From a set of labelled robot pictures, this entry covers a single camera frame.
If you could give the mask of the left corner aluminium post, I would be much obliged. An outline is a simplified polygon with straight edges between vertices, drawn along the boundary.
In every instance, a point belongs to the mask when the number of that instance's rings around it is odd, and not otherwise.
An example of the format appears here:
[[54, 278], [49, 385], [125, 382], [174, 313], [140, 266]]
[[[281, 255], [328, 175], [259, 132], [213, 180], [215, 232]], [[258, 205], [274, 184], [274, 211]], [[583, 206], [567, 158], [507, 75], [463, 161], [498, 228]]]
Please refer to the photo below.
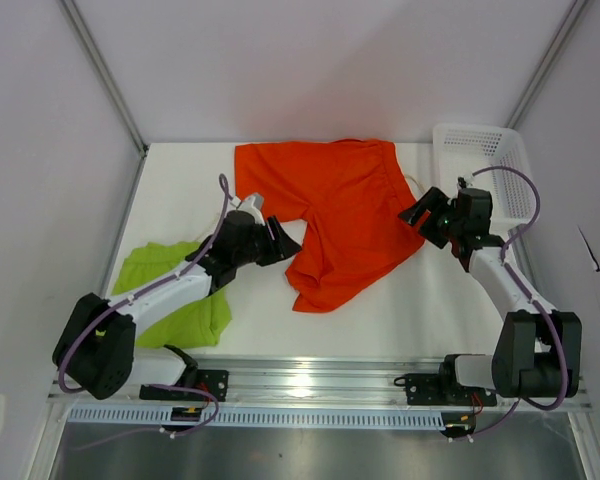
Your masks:
[[121, 121], [124, 130], [141, 158], [146, 155], [148, 146], [144, 141], [140, 130], [131, 114], [122, 92], [102, 54], [95, 36], [93, 35], [79, 5], [74, 0], [59, 0], [57, 4], [64, 15], [69, 28], [83, 50], [88, 63], [101, 84], [114, 112]]

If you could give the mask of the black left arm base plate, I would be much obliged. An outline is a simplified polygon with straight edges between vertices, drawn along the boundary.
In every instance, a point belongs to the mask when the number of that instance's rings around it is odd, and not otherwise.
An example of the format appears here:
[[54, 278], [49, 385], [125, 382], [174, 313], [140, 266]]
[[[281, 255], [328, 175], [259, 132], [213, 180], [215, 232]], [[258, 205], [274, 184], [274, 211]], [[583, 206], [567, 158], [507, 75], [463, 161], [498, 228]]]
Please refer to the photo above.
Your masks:
[[176, 390], [142, 385], [139, 398], [142, 400], [187, 402], [204, 402], [208, 400], [204, 395], [191, 392], [191, 389], [195, 389], [208, 392], [219, 402], [224, 402], [229, 386], [229, 376], [227, 370], [198, 369], [196, 372], [187, 370], [176, 382]]

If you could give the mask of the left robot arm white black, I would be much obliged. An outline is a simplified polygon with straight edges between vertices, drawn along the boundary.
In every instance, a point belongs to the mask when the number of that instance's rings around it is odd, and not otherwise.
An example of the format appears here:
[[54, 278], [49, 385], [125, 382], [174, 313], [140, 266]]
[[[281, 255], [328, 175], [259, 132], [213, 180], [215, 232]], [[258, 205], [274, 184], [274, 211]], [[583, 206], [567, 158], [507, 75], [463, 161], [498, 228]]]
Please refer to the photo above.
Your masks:
[[290, 259], [302, 250], [278, 219], [234, 210], [175, 268], [110, 299], [79, 298], [52, 354], [65, 393], [86, 391], [98, 400], [116, 393], [132, 375], [137, 338], [183, 306], [206, 299], [236, 278], [239, 268]]

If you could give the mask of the aluminium frame rail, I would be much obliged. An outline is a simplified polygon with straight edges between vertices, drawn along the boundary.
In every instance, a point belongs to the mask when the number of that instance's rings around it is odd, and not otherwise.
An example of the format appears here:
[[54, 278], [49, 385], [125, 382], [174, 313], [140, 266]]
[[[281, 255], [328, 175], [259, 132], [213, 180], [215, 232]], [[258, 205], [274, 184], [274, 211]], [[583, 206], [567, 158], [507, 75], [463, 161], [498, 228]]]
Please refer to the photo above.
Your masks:
[[300, 406], [307, 408], [382, 407], [410, 403], [411, 391], [405, 375], [439, 373], [441, 358], [400, 361], [372, 361], [319, 358], [229, 358], [200, 356], [183, 360], [167, 349], [141, 350], [127, 379], [113, 372], [104, 384], [113, 388], [105, 396], [109, 403], [138, 402], [140, 389], [151, 384], [205, 384], [227, 405]]

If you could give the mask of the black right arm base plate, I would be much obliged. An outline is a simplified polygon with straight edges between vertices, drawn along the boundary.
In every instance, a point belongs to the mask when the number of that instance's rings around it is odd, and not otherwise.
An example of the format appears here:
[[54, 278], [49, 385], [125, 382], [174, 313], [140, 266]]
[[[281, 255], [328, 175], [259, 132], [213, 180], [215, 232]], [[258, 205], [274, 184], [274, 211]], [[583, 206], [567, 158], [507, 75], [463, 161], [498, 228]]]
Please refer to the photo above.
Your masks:
[[447, 381], [440, 374], [404, 374], [396, 377], [393, 384], [405, 392], [410, 406], [495, 407], [497, 404], [491, 392]]

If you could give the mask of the lime green shorts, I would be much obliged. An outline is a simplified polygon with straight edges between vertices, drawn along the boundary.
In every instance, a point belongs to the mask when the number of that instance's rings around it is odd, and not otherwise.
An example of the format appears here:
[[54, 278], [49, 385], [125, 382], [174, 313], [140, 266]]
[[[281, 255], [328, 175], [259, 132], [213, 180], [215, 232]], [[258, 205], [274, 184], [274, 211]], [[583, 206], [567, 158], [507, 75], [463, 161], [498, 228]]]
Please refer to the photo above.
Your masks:
[[[181, 273], [185, 257], [201, 246], [199, 242], [164, 245], [149, 242], [133, 249], [123, 260], [109, 297], [124, 299], [137, 294], [171, 274]], [[140, 297], [123, 311], [134, 317], [135, 345], [158, 349], [214, 347], [229, 325], [232, 315], [223, 289], [211, 294], [210, 279], [197, 265], [178, 280]]]

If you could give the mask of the orange shorts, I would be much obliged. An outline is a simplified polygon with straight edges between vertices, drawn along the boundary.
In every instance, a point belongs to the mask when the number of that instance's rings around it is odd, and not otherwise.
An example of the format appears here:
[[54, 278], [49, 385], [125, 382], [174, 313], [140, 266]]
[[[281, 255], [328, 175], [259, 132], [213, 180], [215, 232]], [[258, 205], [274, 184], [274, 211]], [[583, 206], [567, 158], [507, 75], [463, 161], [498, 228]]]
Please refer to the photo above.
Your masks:
[[306, 224], [286, 271], [296, 312], [338, 309], [424, 244], [399, 217], [416, 199], [389, 141], [239, 145], [234, 174], [239, 197], [263, 196], [264, 216]]

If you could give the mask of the corner aluminium post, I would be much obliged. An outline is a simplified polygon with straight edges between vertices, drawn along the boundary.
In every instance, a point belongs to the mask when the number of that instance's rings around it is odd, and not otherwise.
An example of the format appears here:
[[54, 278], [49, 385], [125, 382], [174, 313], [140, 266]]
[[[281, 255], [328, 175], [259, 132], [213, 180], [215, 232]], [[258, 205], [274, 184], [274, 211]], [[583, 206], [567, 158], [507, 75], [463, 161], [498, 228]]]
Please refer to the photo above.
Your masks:
[[148, 146], [144, 141], [140, 130], [131, 114], [122, 92], [102, 54], [95, 36], [93, 35], [79, 5], [74, 0], [59, 0], [57, 4], [64, 15], [69, 28], [83, 50], [88, 63], [101, 84], [114, 112], [121, 121], [124, 130], [141, 158], [146, 155]]
[[571, 38], [594, 4], [593, 0], [575, 0], [570, 2], [556, 31], [544, 49], [539, 62], [534, 67], [531, 76], [516, 100], [514, 108], [507, 117], [504, 123], [505, 128], [516, 130], [521, 126], [546, 86], [561, 56], [566, 52]]

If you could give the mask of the white plastic perforated basket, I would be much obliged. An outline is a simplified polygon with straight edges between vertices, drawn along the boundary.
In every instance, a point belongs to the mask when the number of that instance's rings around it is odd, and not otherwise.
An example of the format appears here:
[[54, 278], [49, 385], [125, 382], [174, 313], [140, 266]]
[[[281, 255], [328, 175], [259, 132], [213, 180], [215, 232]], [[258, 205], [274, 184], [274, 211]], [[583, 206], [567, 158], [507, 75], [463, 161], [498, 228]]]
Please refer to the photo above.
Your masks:
[[433, 128], [433, 185], [447, 196], [457, 178], [491, 193], [492, 222], [501, 228], [528, 223], [535, 211], [529, 160], [520, 134], [488, 125], [440, 123]]

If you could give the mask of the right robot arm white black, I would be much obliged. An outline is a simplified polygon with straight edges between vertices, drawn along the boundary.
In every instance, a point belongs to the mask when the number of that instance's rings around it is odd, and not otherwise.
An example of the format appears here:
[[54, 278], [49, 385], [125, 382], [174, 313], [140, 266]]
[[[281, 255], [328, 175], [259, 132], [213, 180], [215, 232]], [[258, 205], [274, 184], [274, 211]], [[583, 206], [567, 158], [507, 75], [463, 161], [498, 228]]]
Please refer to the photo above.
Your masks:
[[551, 411], [578, 391], [582, 324], [575, 313], [543, 298], [507, 261], [505, 240], [490, 231], [492, 211], [485, 190], [464, 188], [449, 198], [432, 187], [399, 215], [426, 241], [451, 248], [503, 320], [493, 354], [447, 355], [436, 389], [452, 404], [474, 388]]

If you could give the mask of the right corner aluminium post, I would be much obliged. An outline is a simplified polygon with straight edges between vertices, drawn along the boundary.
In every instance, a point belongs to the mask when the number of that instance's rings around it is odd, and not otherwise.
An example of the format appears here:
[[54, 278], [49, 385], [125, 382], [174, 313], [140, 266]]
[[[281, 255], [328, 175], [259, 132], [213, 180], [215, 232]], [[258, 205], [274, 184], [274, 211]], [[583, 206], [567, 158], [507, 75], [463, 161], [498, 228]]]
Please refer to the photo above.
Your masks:
[[544, 49], [539, 62], [534, 67], [531, 76], [516, 100], [514, 108], [507, 117], [504, 123], [505, 128], [516, 130], [521, 126], [546, 86], [561, 56], [566, 52], [571, 38], [594, 4], [593, 0], [575, 0], [570, 2], [556, 31]]

